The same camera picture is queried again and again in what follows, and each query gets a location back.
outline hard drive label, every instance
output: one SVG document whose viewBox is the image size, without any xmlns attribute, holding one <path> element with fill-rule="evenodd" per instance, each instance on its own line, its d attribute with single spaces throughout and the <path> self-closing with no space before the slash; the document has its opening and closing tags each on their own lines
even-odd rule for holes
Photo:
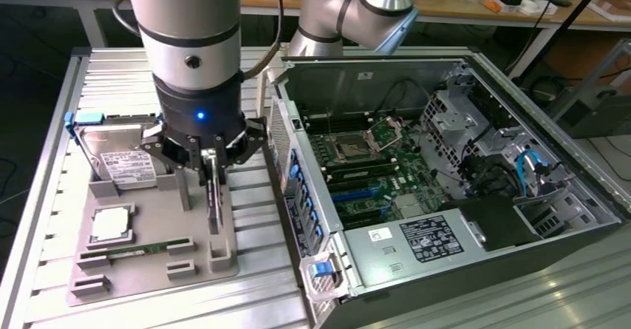
<svg viewBox="0 0 631 329">
<path fill-rule="evenodd" d="M 400 226 L 417 261 L 429 262 L 464 252 L 443 216 L 424 218 Z"/>
<path fill-rule="evenodd" d="M 156 180 L 150 155 L 144 151 L 101 153 L 100 158 L 117 185 Z"/>
</svg>

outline floor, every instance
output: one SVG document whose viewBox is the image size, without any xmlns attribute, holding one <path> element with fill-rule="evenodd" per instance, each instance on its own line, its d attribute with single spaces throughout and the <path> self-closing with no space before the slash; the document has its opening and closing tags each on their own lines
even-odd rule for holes
<svg viewBox="0 0 631 329">
<path fill-rule="evenodd" d="M 117 24 L 106 10 L 98 12 L 113 47 L 138 47 L 140 40 Z M 296 29 L 288 18 L 283 41 Z M 72 47 L 88 40 L 76 12 L 64 8 L 0 5 L 0 269 L 13 242 L 28 187 L 36 170 L 50 114 Z M 242 45 L 268 46 L 273 20 L 244 16 Z M 517 56 L 529 29 L 417 24 L 405 39 L 411 46 L 476 46 L 499 67 Z M 533 76 L 548 73 L 537 67 Z"/>
</svg>

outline circuit board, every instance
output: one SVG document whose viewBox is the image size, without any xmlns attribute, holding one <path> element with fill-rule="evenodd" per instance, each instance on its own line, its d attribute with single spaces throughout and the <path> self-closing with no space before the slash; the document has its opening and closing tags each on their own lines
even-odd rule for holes
<svg viewBox="0 0 631 329">
<path fill-rule="evenodd" d="M 400 122 L 396 121 L 399 127 L 393 128 L 395 124 L 384 123 L 385 119 L 377 116 L 368 131 L 309 136 L 327 182 L 336 172 L 348 171 L 344 176 L 359 177 L 339 183 L 333 178 L 328 184 L 347 229 L 432 213 L 448 201 L 412 138 L 399 128 Z M 371 170 L 381 168 L 375 177 L 361 173 L 368 167 L 359 166 L 367 164 L 372 165 Z"/>
</svg>

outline sticker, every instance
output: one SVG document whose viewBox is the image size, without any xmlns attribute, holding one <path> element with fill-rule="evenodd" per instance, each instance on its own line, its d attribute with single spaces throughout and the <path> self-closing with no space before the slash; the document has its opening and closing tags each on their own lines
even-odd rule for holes
<svg viewBox="0 0 631 329">
<path fill-rule="evenodd" d="M 424 218 L 400 226 L 417 261 L 429 262 L 464 252 L 443 216 Z"/>
<path fill-rule="evenodd" d="M 357 80 L 371 80 L 372 79 L 372 73 L 371 72 L 360 72 L 357 74 Z"/>
<path fill-rule="evenodd" d="M 379 228 L 368 231 L 368 236 L 371 241 L 379 242 L 380 240 L 391 239 L 392 233 L 389 228 Z"/>
<path fill-rule="evenodd" d="M 144 151 L 101 153 L 100 158 L 114 184 L 124 185 L 156 180 L 150 155 Z"/>
<path fill-rule="evenodd" d="M 352 174 L 345 174 L 343 179 L 348 179 L 351 177 L 361 177 L 361 176 L 365 176 L 368 175 L 368 172 L 355 172 Z"/>
</svg>

